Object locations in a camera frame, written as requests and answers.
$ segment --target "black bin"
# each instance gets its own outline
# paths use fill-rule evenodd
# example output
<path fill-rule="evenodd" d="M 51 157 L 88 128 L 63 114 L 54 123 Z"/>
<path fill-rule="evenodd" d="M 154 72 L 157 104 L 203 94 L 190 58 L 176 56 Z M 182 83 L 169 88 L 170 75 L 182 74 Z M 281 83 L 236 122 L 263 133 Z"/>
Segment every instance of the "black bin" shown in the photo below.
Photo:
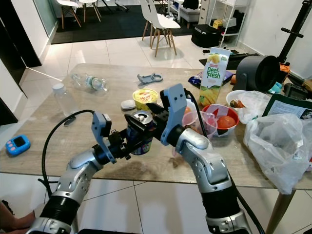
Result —
<path fill-rule="evenodd" d="M 196 24 L 193 27 L 192 42 L 203 48 L 219 45 L 221 32 L 207 24 Z"/>

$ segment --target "soda can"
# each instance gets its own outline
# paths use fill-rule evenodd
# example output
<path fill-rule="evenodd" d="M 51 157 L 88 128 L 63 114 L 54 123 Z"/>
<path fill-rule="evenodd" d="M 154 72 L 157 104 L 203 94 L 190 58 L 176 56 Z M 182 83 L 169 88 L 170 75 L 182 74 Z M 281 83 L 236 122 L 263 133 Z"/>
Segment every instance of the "soda can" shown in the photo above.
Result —
<path fill-rule="evenodd" d="M 153 117 L 151 113 L 147 111 L 136 111 L 132 114 L 135 118 L 137 118 L 141 123 L 143 123 L 145 126 L 148 127 L 149 130 L 153 130 L 154 122 L 153 122 Z M 136 140 L 139 137 L 139 133 L 128 124 L 127 127 L 127 142 L 131 142 Z M 151 137 L 150 139 L 144 140 L 143 144 L 131 152 L 134 155 L 143 155 L 147 152 L 149 152 L 151 145 L 152 145 L 152 140 L 153 138 Z"/>

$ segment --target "white lid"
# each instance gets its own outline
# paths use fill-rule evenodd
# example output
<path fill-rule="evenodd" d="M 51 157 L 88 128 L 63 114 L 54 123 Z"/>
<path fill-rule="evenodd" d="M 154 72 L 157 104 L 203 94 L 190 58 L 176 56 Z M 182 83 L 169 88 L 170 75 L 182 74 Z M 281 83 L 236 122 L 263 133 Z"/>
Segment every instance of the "white lid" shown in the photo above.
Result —
<path fill-rule="evenodd" d="M 66 90 L 66 87 L 63 83 L 58 83 L 58 84 L 55 84 L 53 85 L 52 87 L 54 93 L 63 93 L 65 90 Z"/>

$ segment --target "plastic water bottle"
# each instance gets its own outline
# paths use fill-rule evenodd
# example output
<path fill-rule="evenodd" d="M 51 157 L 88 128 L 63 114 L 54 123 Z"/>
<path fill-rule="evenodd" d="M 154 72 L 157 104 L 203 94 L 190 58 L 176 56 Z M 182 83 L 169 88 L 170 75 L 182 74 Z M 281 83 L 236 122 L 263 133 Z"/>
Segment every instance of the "plastic water bottle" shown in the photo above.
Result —
<path fill-rule="evenodd" d="M 74 73 L 72 79 L 75 81 L 75 86 L 84 91 L 99 91 L 99 93 L 105 93 L 107 91 L 107 82 L 104 78 Z"/>
<path fill-rule="evenodd" d="M 63 83 L 55 84 L 52 89 L 54 92 L 54 97 L 66 117 L 79 110 L 76 101 L 68 92 L 68 90 L 66 90 L 66 87 Z"/>

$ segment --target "box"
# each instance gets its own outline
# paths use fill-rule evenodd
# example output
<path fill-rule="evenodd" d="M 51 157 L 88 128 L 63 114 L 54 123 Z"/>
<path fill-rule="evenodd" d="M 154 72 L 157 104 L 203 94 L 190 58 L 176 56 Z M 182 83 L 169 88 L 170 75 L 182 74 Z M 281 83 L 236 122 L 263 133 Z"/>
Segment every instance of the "box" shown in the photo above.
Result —
<path fill-rule="evenodd" d="M 207 24 L 196 24 L 193 28 L 192 42 L 203 48 L 219 45 L 221 32 Z"/>
<path fill-rule="evenodd" d="M 216 19 L 216 20 L 214 21 L 213 28 L 218 29 L 218 28 L 221 27 L 221 26 L 222 26 L 222 20 L 221 20 L 221 19 Z"/>
<path fill-rule="evenodd" d="M 223 19 L 223 20 L 222 20 L 222 25 L 223 25 L 223 27 L 226 27 L 226 25 L 228 24 L 228 21 L 229 21 L 229 19 Z M 236 18 L 232 17 L 232 18 L 230 19 L 230 22 L 229 22 L 229 26 L 228 26 L 228 27 L 234 27 L 234 26 L 236 26 Z"/>

